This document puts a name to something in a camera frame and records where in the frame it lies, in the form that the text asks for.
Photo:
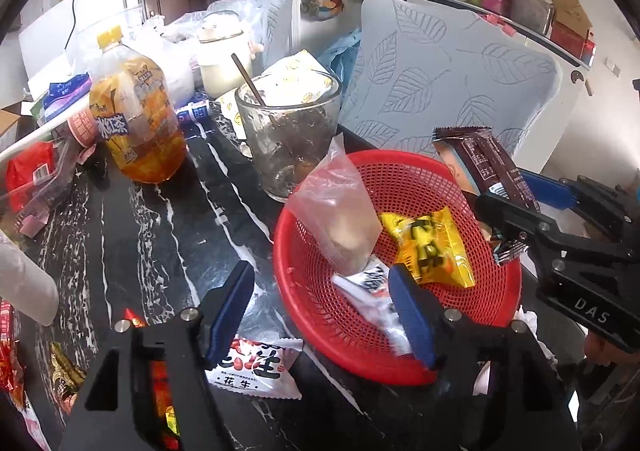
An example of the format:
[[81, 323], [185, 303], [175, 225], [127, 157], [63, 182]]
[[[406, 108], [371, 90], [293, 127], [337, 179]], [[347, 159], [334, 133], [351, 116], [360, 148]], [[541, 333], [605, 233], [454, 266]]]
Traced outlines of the right hand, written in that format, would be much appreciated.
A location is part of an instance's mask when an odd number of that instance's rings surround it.
[[585, 356], [600, 365], [610, 365], [611, 363], [638, 364], [640, 362], [638, 353], [625, 353], [592, 332], [589, 332], [585, 339]]

